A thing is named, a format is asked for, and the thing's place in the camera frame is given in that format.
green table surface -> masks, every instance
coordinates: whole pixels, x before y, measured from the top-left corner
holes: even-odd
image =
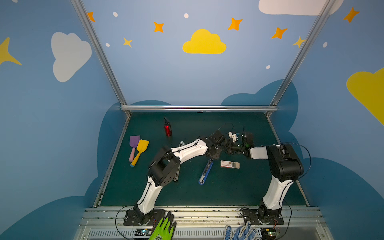
[[[164,117],[170,120],[171,137],[165,135]],[[277,143],[263,113],[133,113],[101,205],[134,205],[146,186],[148,166],[162,146],[178,147],[180,141],[188,144],[200,135],[212,134],[225,123],[234,125],[232,132],[242,132],[244,125],[246,131],[253,133],[255,146]],[[227,124],[220,131],[226,134],[231,128],[231,124]],[[132,135],[149,140],[147,150],[141,154],[135,167],[131,167],[128,161],[132,151],[129,137]],[[205,184],[200,185],[198,180],[208,159],[198,156],[183,163],[179,181],[172,181],[161,190],[156,205],[259,205],[271,182],[267,160],[247,159],[242,154],[230,156],[222,152],[220,159],[214,161]],[[240,169],[220,167],[220,160],[239,162]],[[290,187],[285,200],[290,205],[305,205],[296,184]]]

cable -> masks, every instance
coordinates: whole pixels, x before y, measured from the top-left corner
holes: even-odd
[[[172,152],[172,153],[175,153],[175,152],[181,152],[181,151],[183,151],[183,150],[185,150],[185,149],[188,149],[188,148],[190,148],[190,147],[195,147],[195,146],[197,146],[197,143],[201,140],[200,137],[201,137],[201,136],[199,136],[199,139],[197,140],[197,142],[195,142],[195,144],[193,144],[193,145],[191,145],[191,146],[189,146],[189,147],[185,147],[185,148],[183,148],[183,149],[179,149],[179,150],[174,151],[174,152]]]
[[[224,127],[227,124],[231,124],[232,125],[232,128],[231,128],[231,131],[232,131],[233,130],[233,123],[230,123],[230,122],[224,123],[223,126],[219,127],[219,129],[217,129],[217,131],[219,131],[222,127]]]
[[[310,154],[309,150],[308,150],[306,147],[304,147],[303,145],[300,145],[300,144],[298,144],[298,143],[294,143],[294,142],[282,142],[282,143],[280,143],[280,144],[285,144],[285,143],[295,144],[295,145],[299,145],[300,147],[305,148],[305,150],[307,150],[308,155],[309,155],[309,157],[310,157],[310,166],[309,166],[309,168],[307,169],[307,171],[306,171],[303,175],[301,175],[301,177],[299,177],[299,178],[297,179],[297,180],[299,180],[299,179],[301,179],[302,177],[304,177],[304,176],[308,173],[308,171],[310,170],[310,168],[311,168],[311,166],[312,166],[312,158],[311,158],[311,154]],[[283,197],[283,194],[284,194],[285,189],[287,188],[287,186],[289,186],[289,185],[290,185],[291,183],[293,183],[293,182],[294,182],[294,180],[293,180],[292,182],[289,182],[289,183],[284,187],[284,189],[283,189],[283,191],[282,191],[282,193],[281,193],[280,199],[279,199],[280,207],[281,207],[281,199],[282,199],[282,197]]]
[[[310,154],[309,150],[308,150],[306,147],[304,147],[303,145],[300,145],[300,144],[298,144],[298,143],[294,143],[294,142],[282,142],[282,143],[280,143],[280,144],[285,144],[285,143],[295,144],[295,145],[298,145],[298,146],[300,146],[300,147],[305,148],[305,150],[307,150],[308,155],[309,155],[309,157],[310,157],[310,166],[309,166],[309,168],[307,169],[307,171],[306,171],[303,175],[301,175],[301,177],[299,177],[299,178],[297,179],[297,180],[299,180],[300,178],[304,177],[304,176],[308,173],[308,171],[310,170],[310,168],[311,168],[311,166],[312,166],[312,158],[311,158],[311,154]]]
[[[289,223],[291,222],[292,208],[291,208],[291,206],[289,206],[289,204],[286,201],[285,201],[285,203],[288,205],[289,209],[291,210],[291,215],[289,216],[288,225],[287,225],[287,229],[285,230],[285,233],[283,235],[281,235],[281,237],[276,238],[275,240],[281,239],[287,233],[288,227],[289,227]]]
[[[115,227],[116,227],[116,230],[118,231],[118,233],[119,233],[123,238],[129,240],[129,238],[126,238],[126,237],[125,237],[125,236],[118,230],[118,226],[117,226],[117,224],[116,224],[116,218],[118,217],[119,212],[120,212],[123,208],[125,208],[125,207],[122,207],[122,208],[118,211],[118,213],[116,214],[116,217],[115,217]]]
[[[144,195],[144,197],[143,197],[143,200],[141,200],[141,202],[138,204],[138,206],[144,202],[144,199],[145,199],[145,197],[147,196],[149,187],[152,185],[151,182],[147,182],[147,183],[149,183],[147,192],[145,193],[145,195]],[[117,226],[117,224],[116,224],[116,219],[118,218],[119,212],[120,212],[123,208],[125,208],[125,207],[129,207],[129,205],[122,207],[122,208],[118,211],[118,213],[116,213],[116,217],[115,217],[115,227],[116,227],[116,230],[118,231],[118,233],[119,233],[123,238],[125,238],[125,239],[129,239],[129,238],[126,238],[126,237],[119,231],[118,226]]]
[[[251,209],[249,209],[249,208],[247,208],[247,207],[242,207],[242,208],[240,208],[240,210],[239,210],[240,215],[241,215],[242,217],[245,217],[245,215],[242,214],[243,209],[248,209],[248,210],[251,210]]]

blue glove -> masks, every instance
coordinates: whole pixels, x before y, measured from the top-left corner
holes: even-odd
[[[232,235],[231,226],[225,227],[224,240],[256,240],[260,239],[256,237],[257,230],[251,228],[251,222],[248,221],[244,227],[239,227],[236,229],[235,233]]]

green glove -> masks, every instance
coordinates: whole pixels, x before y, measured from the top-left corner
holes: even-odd
[[[171,240],[176,228],[176,222],[172,224],[173,217],[174,215],[168,212],[165,220],[161,218],[149,240]]]

small box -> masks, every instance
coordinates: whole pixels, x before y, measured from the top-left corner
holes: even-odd
[[[239,162],[231,162],[231,161],[220,161],[220,166],[221,167],[227,167],[227,168],[240,168],[240,163]]]

